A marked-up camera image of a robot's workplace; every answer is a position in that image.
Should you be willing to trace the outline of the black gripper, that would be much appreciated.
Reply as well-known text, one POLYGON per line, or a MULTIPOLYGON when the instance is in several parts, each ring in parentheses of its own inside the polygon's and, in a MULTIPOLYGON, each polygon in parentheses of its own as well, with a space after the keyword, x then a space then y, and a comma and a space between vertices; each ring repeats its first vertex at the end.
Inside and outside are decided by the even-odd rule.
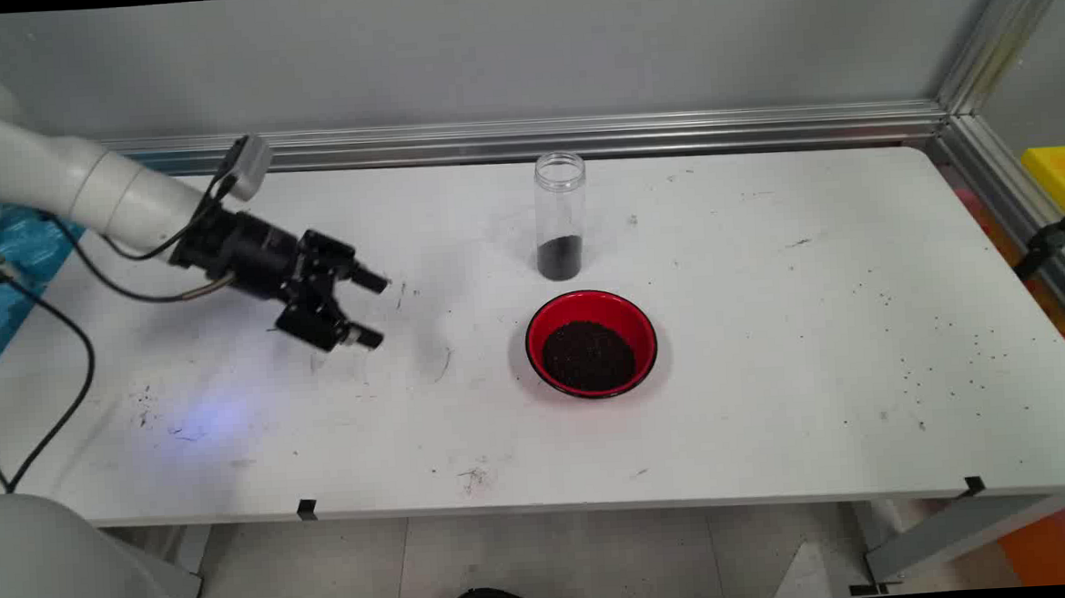
POLYGON ((382 294, 391 281, 360 263, 356 249, 324 232, 285 232, 249 213, 211 209, 173 247, 169 263, 204 271, 210 281, 231 275, 229 285, 261 300, 278 299, 284 309, 275 328, 320 351, 338 346, 375 350, 384 333, 353 321, 340 308, 333 286, 302 287, 309 280, 351 282, 382 294))

